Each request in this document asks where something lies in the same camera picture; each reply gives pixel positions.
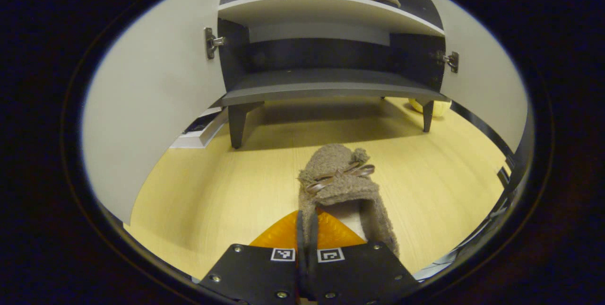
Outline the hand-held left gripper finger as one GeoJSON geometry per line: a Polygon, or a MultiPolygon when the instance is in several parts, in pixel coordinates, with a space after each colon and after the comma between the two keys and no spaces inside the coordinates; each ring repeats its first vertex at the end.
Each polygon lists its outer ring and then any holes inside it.
{"type": "Polygon", "coordinates": [[[231,244],[199,285],[237,305],[298,305],[304,249],[298,211],[279,219],[250,244],[231,244]]]}
{"type": "Polygon", "coordinates": [[[306,287],[319,305],[393,305],[421,285],[382,241],[319,249],[319,217],[311,217],[306,287]]]}

